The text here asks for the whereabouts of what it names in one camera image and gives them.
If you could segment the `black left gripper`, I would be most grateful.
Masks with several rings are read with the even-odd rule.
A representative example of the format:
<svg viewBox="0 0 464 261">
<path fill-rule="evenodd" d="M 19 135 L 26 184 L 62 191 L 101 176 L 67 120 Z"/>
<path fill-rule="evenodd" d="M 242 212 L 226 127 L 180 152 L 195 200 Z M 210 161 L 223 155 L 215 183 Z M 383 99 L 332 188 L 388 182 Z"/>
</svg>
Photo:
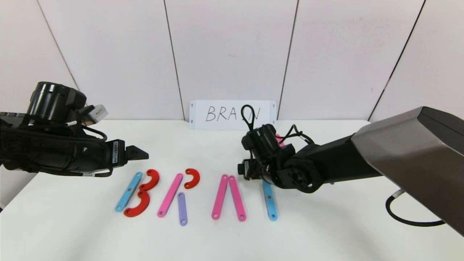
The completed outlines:
<svg viewBox="0 0 464 261">
<path fill-rule="evenodd" d="M 113 170 L 126 164 L 122 140 L 103 141 L 103 139 L 79 139 L 73 142 L 71 151 L 71 172 L 96 173 Z M 125 149 L 127 161 L 146 160 L 149 154 L 132 145 Z"/>
</svg>

